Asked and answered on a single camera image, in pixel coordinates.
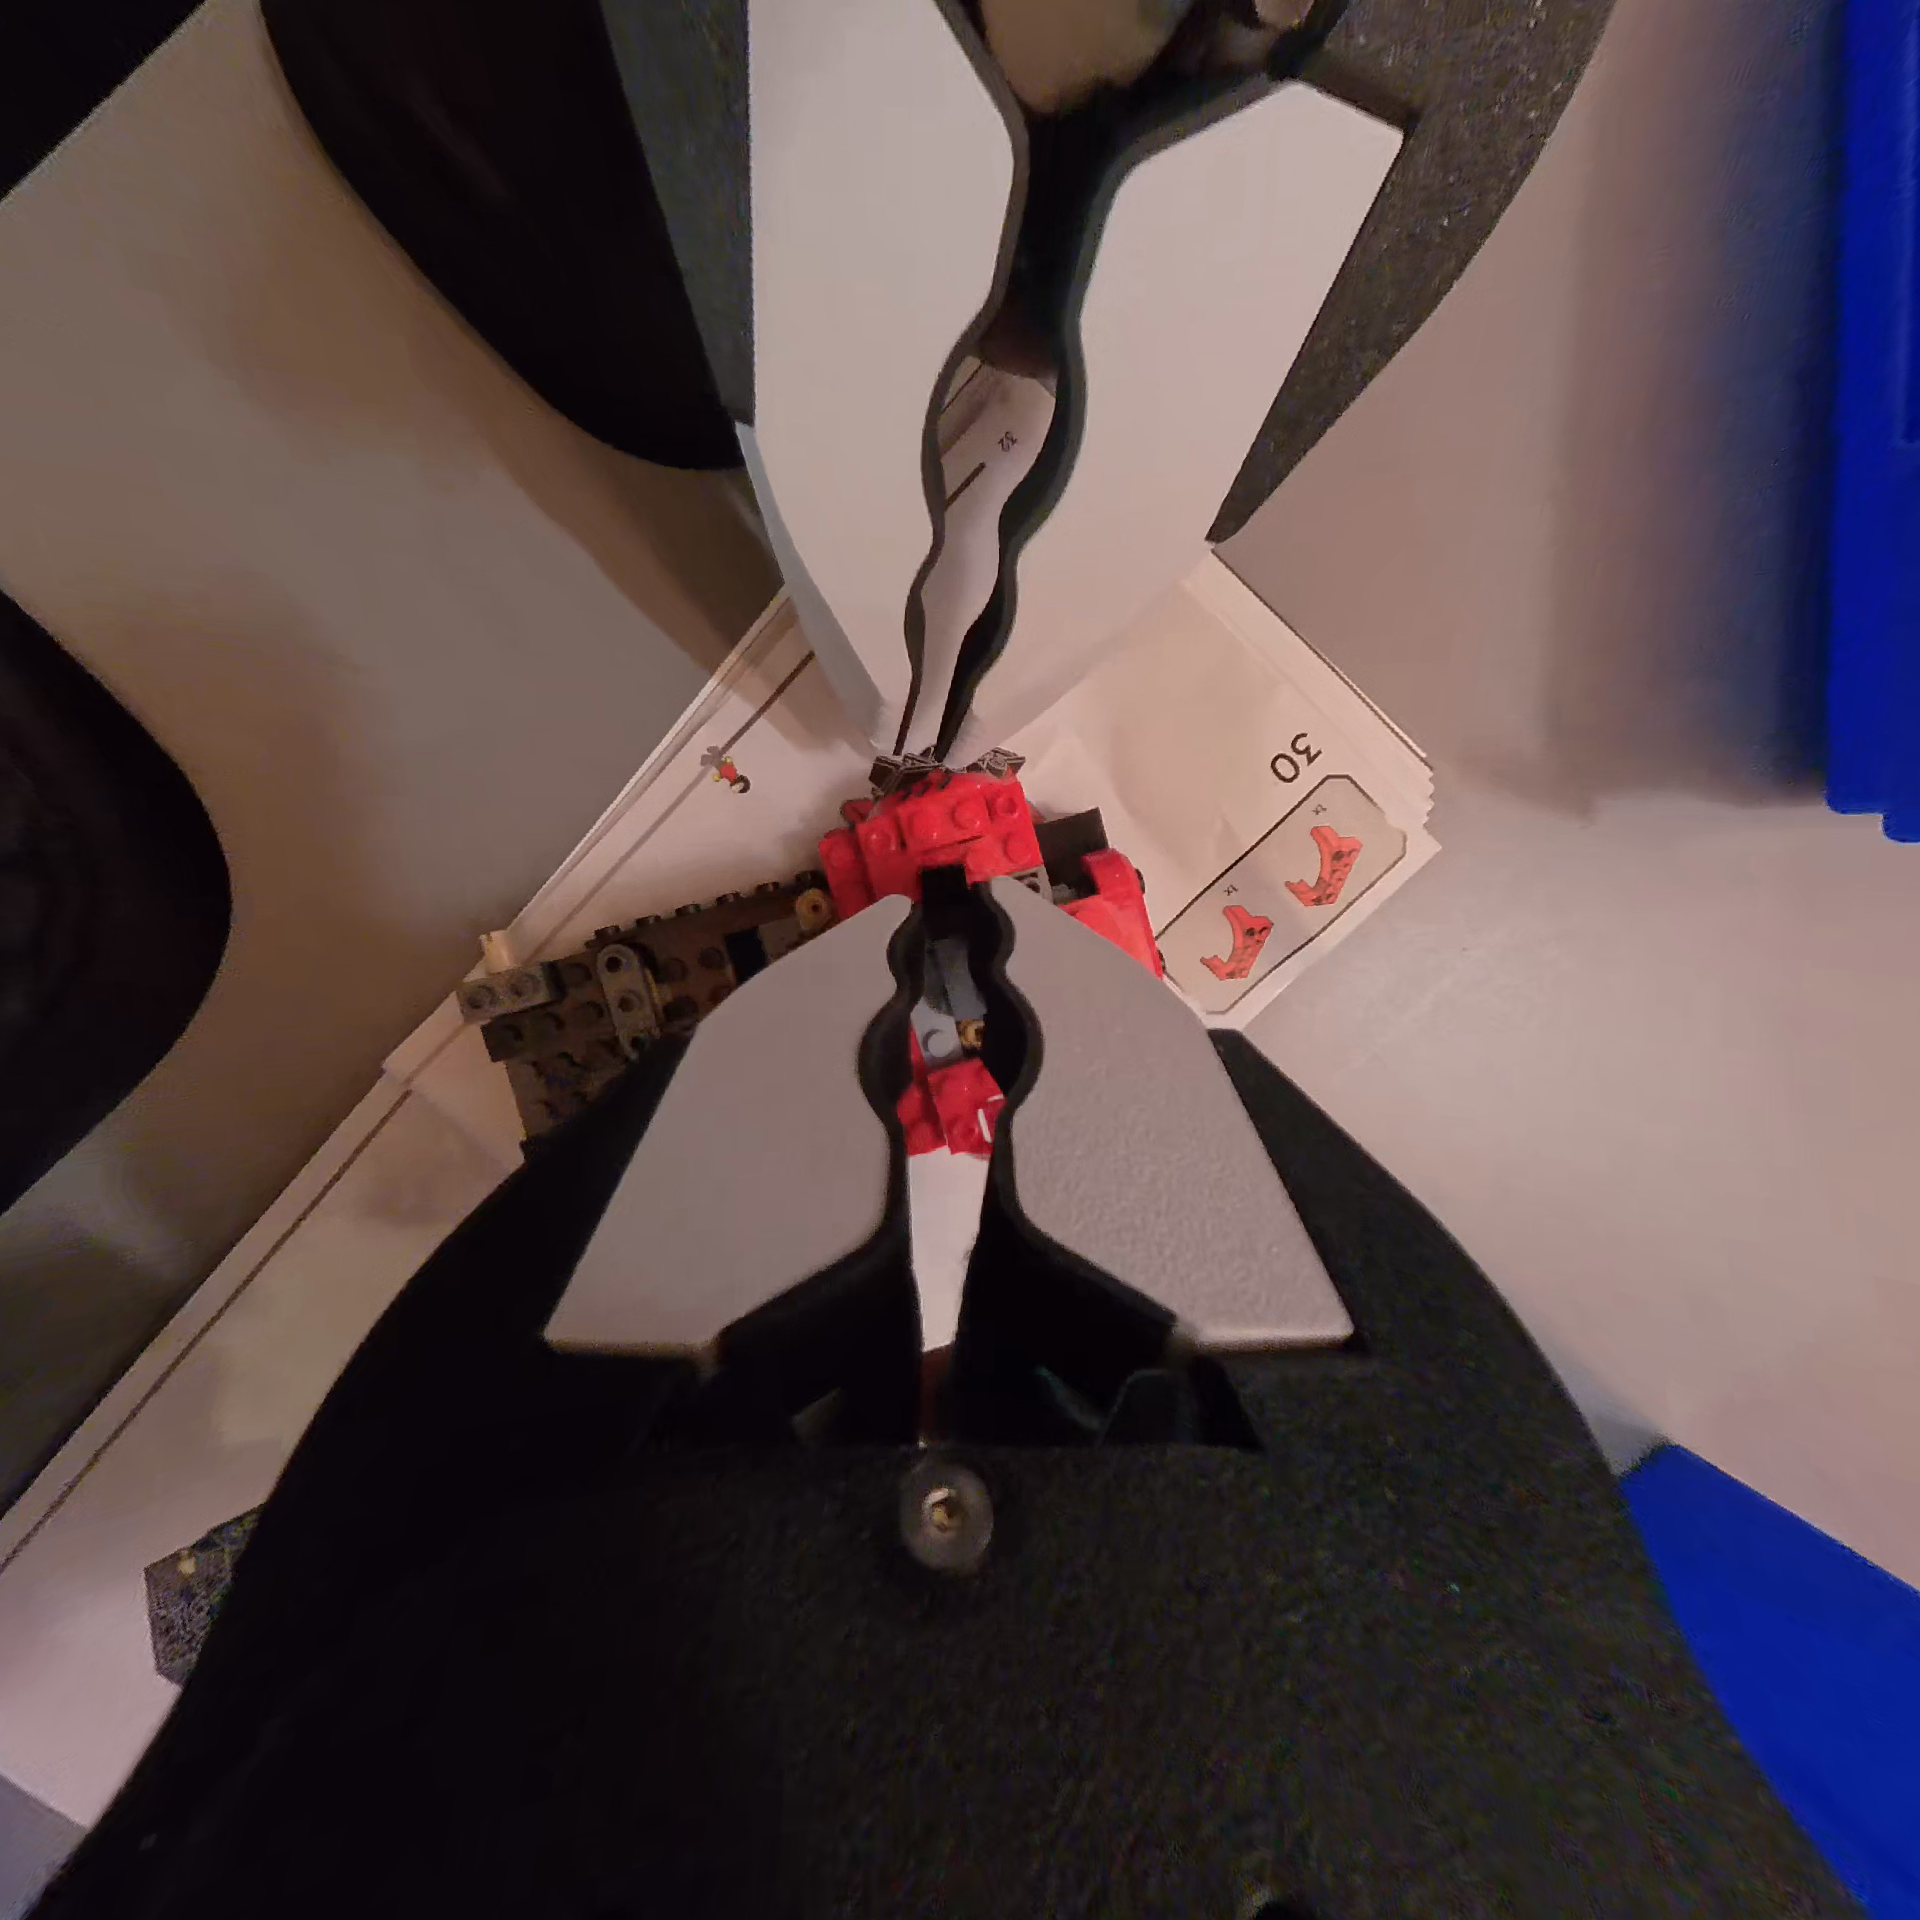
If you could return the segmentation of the red and black lego car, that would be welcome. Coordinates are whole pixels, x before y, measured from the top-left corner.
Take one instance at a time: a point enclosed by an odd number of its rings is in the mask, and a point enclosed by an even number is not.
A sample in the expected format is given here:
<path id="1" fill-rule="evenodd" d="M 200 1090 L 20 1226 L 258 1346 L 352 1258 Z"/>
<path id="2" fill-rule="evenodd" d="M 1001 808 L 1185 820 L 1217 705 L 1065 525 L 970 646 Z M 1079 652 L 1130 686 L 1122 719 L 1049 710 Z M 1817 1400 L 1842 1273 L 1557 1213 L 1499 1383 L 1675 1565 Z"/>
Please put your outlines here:
<path id="1" fill-rule="evenodd" d="M 864 906 L 920 900 L 925 873 L 1018 880 L 1164 976 L 1135 858 L 1116 849 L 1097 806 L 1036 812 L 1021 767 L 1011 751 L 961 769 L 881 758 L 872 794 L 841 806 L 815 869 L 600 927 L 565 956 L 495 961 L 466 981 L 459 1020 L 505 1070 L 522 1133 L 538 1138 L 583 1113 L 631 1060 L 685 1039 L 732 992 Z"/>

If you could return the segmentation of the person's black sweater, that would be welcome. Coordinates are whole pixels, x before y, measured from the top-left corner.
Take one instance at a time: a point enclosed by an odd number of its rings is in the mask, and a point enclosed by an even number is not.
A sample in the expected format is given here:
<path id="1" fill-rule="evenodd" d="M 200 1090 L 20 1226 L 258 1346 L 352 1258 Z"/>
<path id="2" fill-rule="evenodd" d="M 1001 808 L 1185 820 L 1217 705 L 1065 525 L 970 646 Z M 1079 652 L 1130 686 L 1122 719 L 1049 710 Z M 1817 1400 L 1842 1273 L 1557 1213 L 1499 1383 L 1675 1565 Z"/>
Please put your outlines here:
<path id="1" fill-rule="evenodd" d="M 196 2 L 2 2 L 2 194 L 48 160 L 196 9 Z"/>

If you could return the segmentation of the black dimpled cushion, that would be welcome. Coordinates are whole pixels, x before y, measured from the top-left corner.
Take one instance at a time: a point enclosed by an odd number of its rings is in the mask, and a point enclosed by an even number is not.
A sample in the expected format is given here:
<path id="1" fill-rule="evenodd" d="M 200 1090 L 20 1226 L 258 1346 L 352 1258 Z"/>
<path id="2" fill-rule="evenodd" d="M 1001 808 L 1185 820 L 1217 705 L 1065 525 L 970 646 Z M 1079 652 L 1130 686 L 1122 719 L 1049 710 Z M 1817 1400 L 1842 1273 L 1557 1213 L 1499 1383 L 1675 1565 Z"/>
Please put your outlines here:
<path id="1" fill-rule="evenodd" d="M 741 466 L 602 5 L 260 13 L 328 160 L 538 398 L 647 464 Z"/>
<path id="2" fill-rule="evenodd" d="M 2 1208 L 178 1045 L 232 929 L 176 760 L 2 598 Z"/>

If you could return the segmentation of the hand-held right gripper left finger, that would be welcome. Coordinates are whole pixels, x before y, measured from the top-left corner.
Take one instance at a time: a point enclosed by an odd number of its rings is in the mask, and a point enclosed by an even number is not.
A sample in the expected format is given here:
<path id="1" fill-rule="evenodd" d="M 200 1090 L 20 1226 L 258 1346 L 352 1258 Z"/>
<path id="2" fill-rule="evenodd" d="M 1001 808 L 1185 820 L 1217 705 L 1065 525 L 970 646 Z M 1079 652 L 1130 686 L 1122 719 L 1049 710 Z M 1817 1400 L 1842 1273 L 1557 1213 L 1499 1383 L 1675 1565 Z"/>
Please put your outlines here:
<path id="1" fill-rule="evenodd" d="M 562 1352 L 713 1354 L 804 1281 L 881 1258 L 922 1337 L 896 1093 L 892 895 L 760 970 L 690 1034 L 545 1325 Z"/>

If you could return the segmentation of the blue divided plastic bin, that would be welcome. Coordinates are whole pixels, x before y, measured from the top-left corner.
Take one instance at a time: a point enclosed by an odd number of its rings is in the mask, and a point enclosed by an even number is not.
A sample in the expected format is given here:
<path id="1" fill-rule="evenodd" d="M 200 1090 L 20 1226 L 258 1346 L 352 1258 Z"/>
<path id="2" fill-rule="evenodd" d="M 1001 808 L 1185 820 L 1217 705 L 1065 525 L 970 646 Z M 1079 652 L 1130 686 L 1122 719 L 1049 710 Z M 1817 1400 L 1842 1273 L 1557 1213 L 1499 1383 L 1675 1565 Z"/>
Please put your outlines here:
<path id="1" fill-rule="evenodd" d="M 1916 1917 L 1916 1589 L 1681 1447 L 1621 1492 L 1776 1793 L 1869 1916 Z"/>

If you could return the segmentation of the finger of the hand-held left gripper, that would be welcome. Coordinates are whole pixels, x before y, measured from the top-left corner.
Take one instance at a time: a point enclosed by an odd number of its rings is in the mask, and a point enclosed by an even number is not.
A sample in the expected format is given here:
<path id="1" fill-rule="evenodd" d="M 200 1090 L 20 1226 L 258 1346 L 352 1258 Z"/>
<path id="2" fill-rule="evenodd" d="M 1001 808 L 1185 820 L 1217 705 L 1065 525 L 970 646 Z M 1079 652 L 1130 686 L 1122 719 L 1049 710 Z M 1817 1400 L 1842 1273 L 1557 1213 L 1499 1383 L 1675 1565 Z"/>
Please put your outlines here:
<path id="1" fill-rule="evenodd" d="M 1308 80 L 1247 80 L 1101 168 L 1063 279 L 1055 413 L 1000 512 L 939 757 L 1004 744 L 1204 557 L 1401 146 Z"/>
<path id="2" fill-rule="evenodd" d="M 896 751 L 945 546 L 939 410 L 1011 279 L 1025 113 L 962 5 L 751 2 L 748 69 L 738 444 L 808 641 Z"/>

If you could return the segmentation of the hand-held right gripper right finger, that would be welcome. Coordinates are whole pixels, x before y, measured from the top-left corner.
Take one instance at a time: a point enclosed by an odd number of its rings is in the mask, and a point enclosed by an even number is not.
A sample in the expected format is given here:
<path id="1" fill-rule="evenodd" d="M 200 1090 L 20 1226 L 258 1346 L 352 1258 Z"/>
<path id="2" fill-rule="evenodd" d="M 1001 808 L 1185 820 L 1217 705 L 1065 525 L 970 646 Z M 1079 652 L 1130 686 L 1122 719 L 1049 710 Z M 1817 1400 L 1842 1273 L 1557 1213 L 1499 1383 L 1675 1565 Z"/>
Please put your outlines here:
<path id="1" fill-rule="evenodd" d="M 1040 1375 L 1114 1402 L 1141 1370 L 1356 1334 L 1204 1022 L 1015 880 L 970 889 L 1007 1087 L 956 1330 L 956 1389 Z"/>

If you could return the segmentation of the lego instruction booklet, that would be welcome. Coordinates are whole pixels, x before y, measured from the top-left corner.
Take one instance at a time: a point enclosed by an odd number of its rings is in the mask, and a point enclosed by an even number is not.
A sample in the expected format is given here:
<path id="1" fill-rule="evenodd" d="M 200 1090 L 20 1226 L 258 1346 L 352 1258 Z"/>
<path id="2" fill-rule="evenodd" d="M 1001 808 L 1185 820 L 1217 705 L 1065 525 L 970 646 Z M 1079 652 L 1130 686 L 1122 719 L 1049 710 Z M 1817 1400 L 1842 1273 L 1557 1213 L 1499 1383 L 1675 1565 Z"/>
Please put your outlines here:
<path id="1" fill-rule="evenodd" d="M 1040 814 L 1100 806 L 1168 985 L 1243 1026 L 1426 864 L 1433 772 L 1224 560 L 1204 557 L 1013 735 Z M 868 754 L 785 598 L 711 671 L 487 959 L 811 862 Z M 4 1516 L 4 1793 L 92 1823 L 176 1684 L 149 1565 L 263 1504 L 397 1287 L 522 1161 L 505 1070 L 444 999 Z"/>

